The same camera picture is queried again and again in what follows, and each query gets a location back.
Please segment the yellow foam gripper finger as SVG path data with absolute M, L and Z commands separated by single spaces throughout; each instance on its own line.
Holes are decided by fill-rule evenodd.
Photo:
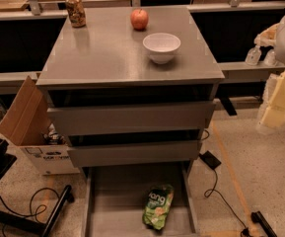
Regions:
M 261 134 L 270 134 L 285 123 L 285 71 L 269 76 L 262 99 L 256 130 Z

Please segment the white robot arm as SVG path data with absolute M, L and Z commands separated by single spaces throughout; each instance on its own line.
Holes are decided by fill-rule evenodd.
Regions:
M 285 16 L 278 24 L 258 34 L 254 43 L 273 46 L 275 59 L 285 65 Z M 285 71 L 279 76 L 269 76 L 262 99 L 256 129 L 261 134 L 270 134 L 285 123 Z

